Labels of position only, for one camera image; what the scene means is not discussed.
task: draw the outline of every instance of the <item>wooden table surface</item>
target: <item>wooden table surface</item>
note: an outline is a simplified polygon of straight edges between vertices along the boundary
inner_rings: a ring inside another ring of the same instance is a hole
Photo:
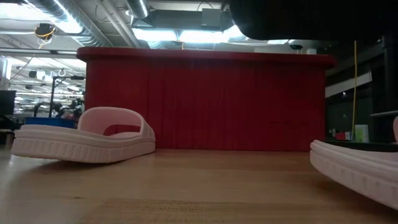
[[[93,165],[0,149],[0,223],[398,223],[308,157],[159,149]]]

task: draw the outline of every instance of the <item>pink slide sandal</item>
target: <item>pink slide sandal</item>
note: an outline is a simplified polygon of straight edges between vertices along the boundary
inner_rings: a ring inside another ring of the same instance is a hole
[[[398,117],[393,127],[398,141]],[[398,210],[398,146],[389,144],[390,152],[382,146],[364,151],[315,140],[310,162],[334,181]]]
[[[139,133],[104,136],[115,125],[140,126]],[[141,156],[155,151],[155,134],[135,111],[98,107],[82,114],[78,129],[46,125],[23,125],[16,131],[11,152],[15,156],[64,161],[106,163]]]

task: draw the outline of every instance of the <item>ceiling pipe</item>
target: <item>ceiling pipe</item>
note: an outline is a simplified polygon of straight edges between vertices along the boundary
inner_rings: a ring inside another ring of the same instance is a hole
[[[37,11],[47,15],[59,29],[85,47],[112,47],[112,43],[95,26],[93,21],[72,0],[23,0]]]
[[[122,36],[123,40],[126,41],[128,46],[135,47],[133,41],[127,36],[127,34],[122,30],[119,24],[113,19],[112,15],[104,6],[102,0],[95,0],[95,2],[97,3],[98,7],[104,12],[105,16],[109,19],[109,21],[111,21],[113,27],[119,32],[119,34]]]
[[[135,47],[139,48],[141,47],[137,37],[134,35],[134,33],[132,32],[131,27],[128,27],[126,25],[126,22],[123,20],[123,18],[120,16],[120,14],[118,13],[118,11],[116,10],[116,8],[113,6],[113,4],[111,3],[110,0],[104,0],[103,1],[105,6],[109,9],[109,12],[111,14],[113,14],[113,16],[116,18],[116,20],[118,20],[119,25],[124,29],[124,31],[126,32],[126,34],[129,36],[129,38],[131,39],[131,41],[134,43]]]
[[[150,13],[150,7],[147,0],[126,0],[126,3],[134,18],[143,19]]]
[[[33,35],[35,32],[31,30],[22,30],[22,29],[0,29],[0,34],[7,34],[7,35]],[[82,34],[66,34],[59,32],[54,32],[52,35],[59,36],[59,37],[91,37],[90,35],[82,35]]]

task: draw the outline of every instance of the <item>fluorescent light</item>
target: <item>fluorescent light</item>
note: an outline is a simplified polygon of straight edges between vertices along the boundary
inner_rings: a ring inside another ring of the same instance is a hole
[[[79,91],[80,88],[75,87],[75,86],[68,86],[67,88],[71,89],[71,90],[75,90],[75,91]]]
[[[59,59],[59,61],[66,63],[68,65],[71,65],[72,67],[75,68],[80,68],[82,70],[85,70],[86,68],[86,62],[79,60],[79,59],[65,59],[65,58],[61,58]]]
[[[289,40],[268,40],[267,44],[286,44]]]
[[[173,30],[132,30],[139,40],[146,41],[176,41],[177,36]]]
[[[70,85],[70,83],[65,82],[65,81],[62,81],[62,83],[65,84],[65,85]]]
[[[7,53],[27,53],[27,54],[51,54],[50,50],[34,50],[34,49],[2,49],[2,52]]]
[[[65,55],[76,55],[76,51],[67,51],[67,50],[59,50],[58,54],[65,54]]]
[[[54,102],[66,102],[67,100],[64,99],[54,99]]]
[[[44,70],[37,70],[36,71],[36,78],[39,79],[39,80],[45,80],[45,71]]]
[[[227,42],[229,37],[222,32],[185,30],[180,36],[180,41],[187,43],[220,43]]]
[[[25,4],[0,3],[0,18],[48,21],[48,17]]]
[[[17,95],[29,95],[29,96],[51,96],[51,93],[18,93]],[[54,96],[75,96],[83,97],[82,94],[66,94],[66,93],[54,93]]]

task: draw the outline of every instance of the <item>computer screen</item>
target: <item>computer screen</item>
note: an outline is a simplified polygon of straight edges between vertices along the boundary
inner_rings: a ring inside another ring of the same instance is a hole
[[[0,114],[14,114],[15,95],[17,91],[0,90]]]

